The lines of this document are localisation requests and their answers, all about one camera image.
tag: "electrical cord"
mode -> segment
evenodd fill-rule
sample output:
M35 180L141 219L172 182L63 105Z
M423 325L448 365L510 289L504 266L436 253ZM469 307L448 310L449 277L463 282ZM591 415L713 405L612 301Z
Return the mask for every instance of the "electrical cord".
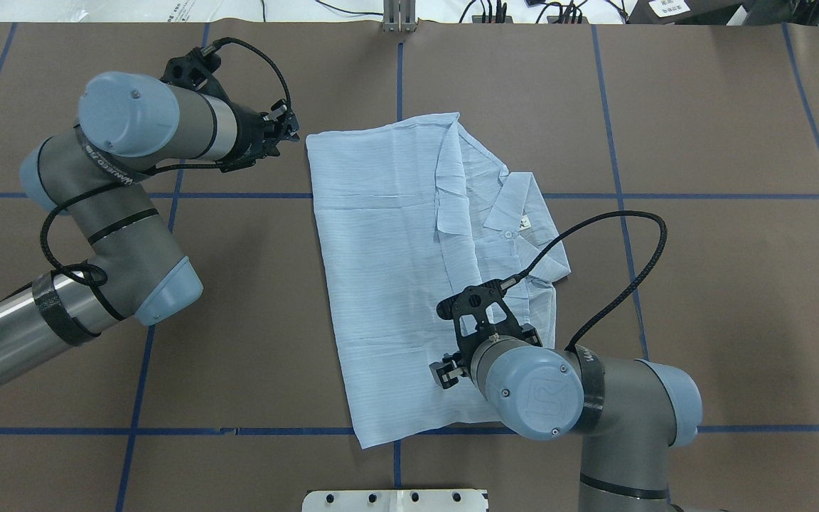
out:
M328 9L333 9L335 11L339 11L341 13L346 13L346 14L362 14L362 16L384 16L384 13L370 13L368 11L348 11L348 10L345 10L345 9L340 9L337 6L332 6L331 4L321 2L321 0L315 0L315 3L316 4L322 4L322 6L328 7Z
M510 276L508 279L514 279L515 283L520 282L526 276L530 275L530 272L536 265L540 262L540 260L545 257L546 254L552 250L557 243L564 240L567 236L571 235L572 233L577 233L578 230L589 226L592 223L598 223L599 220L604 220L605 218L613 218L613 217L641 217L641 218L649 218L649 220L654 221L659 226L659 242L656 244L656 249L653 251L653 256L650 256L649 262L646 263L646 266L643 267L643 270L634 277L633 281L628 284L627 288L624 289L617 297L611 302L609 302L601 311L597 312L592 318L586 321L585 324L582 325L581 328L577 331L573 337L571 337L571 341L568 341L568 346L564 349L568 352L574 352L576 350L577 342L587 333L589 329L591 329L595 324L599 323L606 315L610 314L612 310L614 310L618 305L624 302L624 299L627 299L628 296L633 294L634 290L640 286L640 283L646 279L646 276L653 271L653 267L656 266L656 262L659 262L660 256L663 255L663 250L665 249L665 241L669 236L669 229L665 226L665 221L659 215L655 213L647 213L647 211L637 211L637 210L619 210L619 211L609 211L608 213L602 213L601 215L597 215L592 218L587 218L587 220L583 220L582 223L573 226L571 229L566 230L564 233L555 237L552 242L549 242L548 245L544 247L540 251L539 254L533 259L532 263L530 263L527 268L523 269L522 272L514 274Z
M560 2L548 2L542 4L542 10L539 12L539 16L536 16L536 23L539 23L542 20L542 15L545 14L545 11L549 9L549 7L558 7L558 19L562 17L564 6Z
M46 258L46 262L49 262L49 265L52 265L56 272L68 277L68 279L71 279L74 282L90 288L97 288L107 283L107 273L97 265L92 265L92 263L73 263L72 265L62 265L62 263L59 262L59 260L57 260L53 255L52 249L49 248L49 230L53 226L53 221L56 217L58 217L58 214L62 213L64 210L67 210L68 207L87 200L87 198L94 197L95 195L102 194L119 187L123 187L123 184L117 181L114 183L108 183L102 187L94 188L91 191L77 195L74 198L71 198L70 200L56 206L49 212L48 215L46 215L46 220L43 221L43 227L40 229L40 249L43 250L43 258ZM91 275L91 278L88 279L85 277L79 277L75 275L75 272L87 272Z
M469 3L467 4L466 8L464 9L464 13L461 14L461 19L459 19L457 23L463 23L464 22L464 18L466 17L466 14L469 12L469 7L472 7L472 4L475 4L475 3L476 3L476 0L469 0ZM485 6L482 6L482 19L485 19Z
M273 69L274 74L277 75L277 79L279 79L280 85L283 87L283 95L284 95L284 97L286 98L286 101L287 101L287 108L292 110L293 100L292 100L292 96L290 96L290 94L289 94L289 86L287 85L286 78L283 78L283 72L280 72L280 68L277 67L277 64L275 64L274 61L271 60L271 58L269 56L267 56L266 54L264 54L264 52L262 52L260 49L257 49L253 45L250 45L249 43L246 43L243 40L238 39L238 38L219 38L219 39L215 40L213 43L211 43L211 46L214 46L214 48L217 48L217 50L219 50L219 49L223 48L223 46L230 45L230 43L233 43L233 45L242 46L242 48L247 49L250 52L253 52L253 54L259 56L262 59L264 59L264 62L267 62L267 64L270 65L270 68ZM224 168L231 168L231 166L237 166L238 164L246 163L246 162L248 162L250 160L251 160L251 158L248 158L248 156L242 156L241 159L233 160L231 162L225 162L225 165L224 164L219 164L218 165L217 163L212 163L212 164L173 164L173 165L168 165L168 166L160 166L159 168L154 169L153 174L156 175L156 174L159 174L161 172L177 171L178 169L221 169L222 170Z
M621 0L621 7L618 7L612 0L605 0L606 4L610 4L610 6L614 7L615 10L618 11L618 16L621 16L621 20L624 23L628 23L628 12L626 7L624 6L624 0Z

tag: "wrinkled fabric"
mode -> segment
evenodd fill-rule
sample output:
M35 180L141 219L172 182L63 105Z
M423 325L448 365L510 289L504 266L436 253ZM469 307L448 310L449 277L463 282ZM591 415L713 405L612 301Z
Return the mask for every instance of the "wrinkled fabric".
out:
M453 324L435 306L469 285L519 272L558 235L532 173L509 172L456 113L320 133L306 145L331 318L361 447L452 422L497 421L468 378L448 390L432 378L429 364L458 350ZM521 230L523 218L530 227ZM505 297L549 347L552 283L569 272L558 244Z

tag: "white mounting plate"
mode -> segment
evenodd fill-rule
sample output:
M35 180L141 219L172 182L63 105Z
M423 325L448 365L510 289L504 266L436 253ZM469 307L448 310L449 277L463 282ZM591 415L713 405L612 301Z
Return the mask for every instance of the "white mounting plate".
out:
M454 501L455 494L461 500ZM328 502L328 495L333 499ZM374 495L374 503L368 499ZM302 512L488 512L488 492L482 489L400 489L312 491L302 500Z

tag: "blue joint cap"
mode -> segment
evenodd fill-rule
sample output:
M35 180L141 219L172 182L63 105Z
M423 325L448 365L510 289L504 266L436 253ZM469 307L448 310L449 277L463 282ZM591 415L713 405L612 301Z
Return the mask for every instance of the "blue joint cap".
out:
M156 324L188 307L201 296L202 291L204 285L188 261L188 256L185 256L147 295L141 307L134 312L134 318L147 326Z
M179 104L169 85L148 75L108 71L87 84L77 105L90 142L117 156L156 153L179 124Z
M693 382L691 375L684 370L667 366L666 364L651 363L638 359L656 373L663 383L665 392L669 394L672 409L675 412L675 440L673 447L686 447L697 437L697 427L703 421L703 401L700 390Z
M23 193L40 205L43 210L52 211L55 210L55 201L49 197L46 189L43 188L43 182L40 181L40 151L43 150L43 145L46 145L46 142L41 143L27 155L27 158L21 162L18 174L21 177ZM59 215L68 215L68 210L62 210Z
M583 410L583 385L571 363L555 351L521 346L491 364L485 398L511 430L548 441L576 424Z

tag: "robotic arm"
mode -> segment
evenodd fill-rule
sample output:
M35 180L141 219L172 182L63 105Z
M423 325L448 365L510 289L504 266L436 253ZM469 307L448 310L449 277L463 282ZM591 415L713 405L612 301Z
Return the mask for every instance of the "robotic arm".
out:
M230 101L214 77L217 51L237 43L269 62L286 97L270 112ZM161 79L108 72L93 78L78 104L78 123L33 150L21 183L49 216L43 254L55 267L0 302L0 385L134 315L153 325L202 292L188 257L140 182L172 169L252 166L298 140L286 82L277 66L238 39L218 39L166 65ZM211 164L157 168L164 159ZM69 213L94 256L61 265L46 243L57 214Z
M668 503L669 447L691 443L702 419L695 382L672 366L600 358L575 343L562 353L544 348L536 329L518 324L503 301L525 273L469 286L438 304L439 317L453 321L459 350L430 364L435 381L449 389L469 377L523 437L581 434L581 512L697 510ZM488 316L493 305L506 315L497 324ZM464 317L475 320L471 334L462 331Z

